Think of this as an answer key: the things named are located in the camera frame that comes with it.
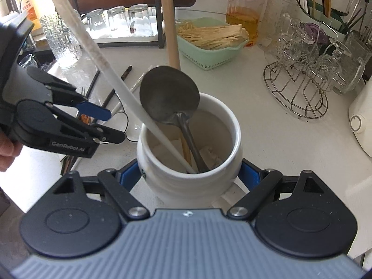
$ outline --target white appliance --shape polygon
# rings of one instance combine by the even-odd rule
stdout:
[[[349,108],[350,129],[372,157],[372,82],[368,82]]]

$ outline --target metal spoon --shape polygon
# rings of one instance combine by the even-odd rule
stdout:
[[[200,101],[194,81],[175,68],[158,66],[144,75],[139,98],[153,120],[181,129],[199,172],[209,171],[189,129],[189,120],[198,109]]]

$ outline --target gray gripper base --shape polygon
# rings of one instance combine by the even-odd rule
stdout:
[[[32,255],[12,271],[19,279],[357,279],[364,273],[345,255],[310,261],[274,252],[248,223],[216,209],[157,210],[94,255]]]

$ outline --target finger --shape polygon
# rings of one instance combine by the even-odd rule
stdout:
[[[13,151],[12,156],[17,157],[21,154],[21,150],[23,148],[23,145],[20,142],[16,142],[13,145],[14,145],[14,151]]]
[[[0,156],[0,168],[8,169],[14,162],[14,159],[12,156]]]
[[[0,133],[0,155],[12,156],[14,145],[4,133]]]

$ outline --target plastic jar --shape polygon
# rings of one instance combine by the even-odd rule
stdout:
[[[249,43],[252,46],[257,41],[258,23],[265,0],[228,0],[226,23],[242,24],[248,32]]]

